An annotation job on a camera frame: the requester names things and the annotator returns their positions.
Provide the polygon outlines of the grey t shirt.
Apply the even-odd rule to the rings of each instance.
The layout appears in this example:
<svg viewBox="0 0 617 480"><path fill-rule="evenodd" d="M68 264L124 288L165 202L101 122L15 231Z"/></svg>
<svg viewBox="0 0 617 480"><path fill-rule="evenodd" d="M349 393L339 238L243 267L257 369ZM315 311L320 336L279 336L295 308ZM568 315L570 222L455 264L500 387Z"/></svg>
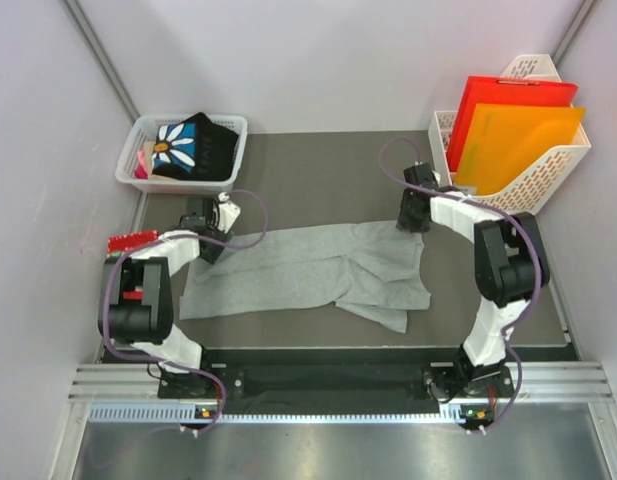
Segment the grey t shirt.
<svg viewBox="0 0 617 480"><path fill-rule="evenodd" d="M403 333L431 295L420 274L424 242L393 221L346 223L235 238L215 264L190 264L179 316L337 308Z"/></svg>

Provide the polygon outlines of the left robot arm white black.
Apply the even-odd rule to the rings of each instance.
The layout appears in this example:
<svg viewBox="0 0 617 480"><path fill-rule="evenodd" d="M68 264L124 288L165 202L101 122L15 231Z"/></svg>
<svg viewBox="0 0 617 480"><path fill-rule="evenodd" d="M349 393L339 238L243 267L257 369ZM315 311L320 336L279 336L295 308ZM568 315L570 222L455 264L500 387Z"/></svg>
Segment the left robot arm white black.
<svg viewBox="0 0 617 480"><path fill-rule="evenodd" d="M195 196L178 224L164 233L147 230L107 241L101 298L109 300L108 313L99 315L98 330L103 333L107 324L112 340L160 359L163 398L221 393L204 347L175 324L171 277L196 260L214 264L232 240L240 213L225 192Z"/></svg>

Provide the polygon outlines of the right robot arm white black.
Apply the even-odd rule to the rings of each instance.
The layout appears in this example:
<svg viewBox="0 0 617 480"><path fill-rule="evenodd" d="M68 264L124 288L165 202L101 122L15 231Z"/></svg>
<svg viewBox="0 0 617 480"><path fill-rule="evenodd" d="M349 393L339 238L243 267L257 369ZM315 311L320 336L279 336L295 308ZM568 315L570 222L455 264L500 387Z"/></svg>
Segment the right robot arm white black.
<svg viewBox="0 0 617 480"><path fill-rule="evenodd" d="M535 217L509 215L482 205L460 191L439 187L427 163L404 170L397 227L425 233L433 224L472 243L474 279L481 295L473 327L460 345L450 372L427 379L432 396L448 402L475 396L501 375L512 323L549 280L549 268Z"/></svg>

